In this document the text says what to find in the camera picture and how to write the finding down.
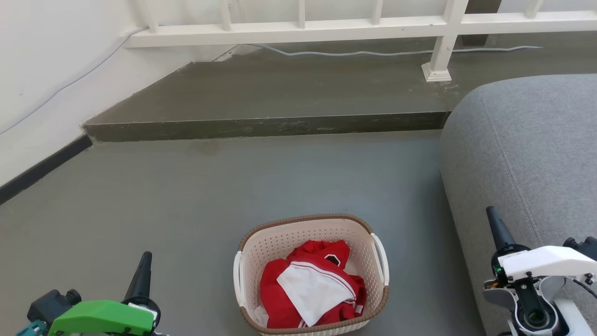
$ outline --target concrete floor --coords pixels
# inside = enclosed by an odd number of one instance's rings
[[[50,289],[121,300],[153,252],[160,331],[256,335],[232,286],[264,222],[351,213],[384,242],[385,310],[352,335],[484,335],[438,167],[439,131],[102,143],[0,206],[0,325]]]
[[[287,52],[433,50],[435,38],[272,44]],[[597,72],[597,32],[491,35],[508,53],[454,53],[451,82],[427,83],[430,54],[396,57],[284,56],[261,49],[225,62],[194,63],[87,121],[87,125],[452,111],[468,92],[496,81]]]

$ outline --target cable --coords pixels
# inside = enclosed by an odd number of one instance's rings
[[[416,54],[432,54],[433,50],[423,50],[423,51],[406,51],[403,53],[392,53],[392,54],[384,54],[384,53],[373,53],[371,51],[356,51],[354,53],[320,53],[318,51],[299,51],[298,53],[287,53],[286,51],[282,51],[280,49],[276,49],[274,47],[270,47],[269,45],[265,44],[250,44],[254,47],[265,48],[271,51],[275,51],[279,54],[286,55],[286,56],[299,56],[299,55],[319,55],[319,56],[335,56],[335,57],[344,57],[344,56],[354,56],[354,55],[373,55],[373,56],[402,56],[402,55],[416,55]],[[536,47],[534,45],[521,45],[519,47],[512,47],[512,48],[472,48],[472,49],[456,49],[453,50],[453,53],[473,53],[477,51],[514,51],[520,49],[539,49],[543,47]]]
[[[581,286],[582,288],[584,288],[585,291],[589,292],[591,295],[593,295],[596,299],[597,299],[597,294],[595,292],[593,292],[592,289],[590,289],[589,287],[587,287],[584,283],[574,279],[574,278],[570,278],[572,279],[572,281],[574,281],[575,283],[577,283],[579,286]]]
[[[131,35],[136,34],[140,31],[143,31],[147,28],[143,27],[143,28],[137,28],[135,30],[133,30],[132,32],[128,33],[126,35],[125,38],[122,39],[122,41],[120,42],[120,44],[118,44],[118,46],[105,58],[103,59],[100,63],[98,63],[97,65],[95,65],[91,70],[87,71],[86,73],[84,73],[83,75],[79,76],[77,79],[75,79],[74,81],[64,85],[63,87],[61,87],[60,89],[58,89],[56,92],[54,92],[48,99],[45,99],[41,104],[37,105],[36,108],[32,109],[30,112],[25,113],[19,117],[17,117],[16,120],[14,120],[12,123],[9,123],[7,126],[3,127],[0,129],[0,135],[3,135],[4,133],[6,133],[9,129],[12,129],[13,127],[15,127],[16,125],[18,125],[19,123],[21,123],[23,120],[25,120],[27,117],[29,117],[30,115],[34,114],[35,112],[37,112],[37,110],[41,109],[42,106],[44,106],[47,102],[49,102],[52,98],[56,97],[57,94],[59,94],[62,90],[66,89],[67,87],[71,86],[74,83],[77,83],[79,80],[81,80],[83,77],[89,75],[90,73],[92,73],[93,70],[99,68],[102,64],[106,63],[106,61],[108,59],[110,59],[110,57],[112,57],[112,55],[114,55],[119,49],[120,47],[122,47],[122,45],[124,44],[124,42],[126,42],[128,40],[129,37],[131,37]]]

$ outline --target clothes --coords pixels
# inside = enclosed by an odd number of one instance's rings
[[[362,314],[367,294],[359,276],[344,272],[350,248],[309,240],[287,259],[263,270],[259,323],[268,328],[302,328],[353,319]]]

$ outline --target gray sofa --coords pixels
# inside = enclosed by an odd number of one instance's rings
[[[483,324],[495,336],[508,330],[509,314],[482,297],[495,250],[487,206],[530,248],[597,236],[597,75],[518,78],[469,93],[442,131],[441,173]],[[597,300],[571,282],[559,296],[574,300],[597,334]]]

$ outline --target white plastic basket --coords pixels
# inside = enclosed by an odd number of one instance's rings
[[[308,328],[270,329],[255,321],[260,305],[259,283],[267,262],[286,258],[308,240],[344,240],[350,247],[351,264],[367,289],[363,315],[356,319]],[[241,241],[234,258],[234,290],[241,314],[251,327],[263,335],[332,336],[357,330],[381,312],[389,294],[390,274],[386,252],[379,238],[363,220],[344,214],[290,218],[261,225]]]

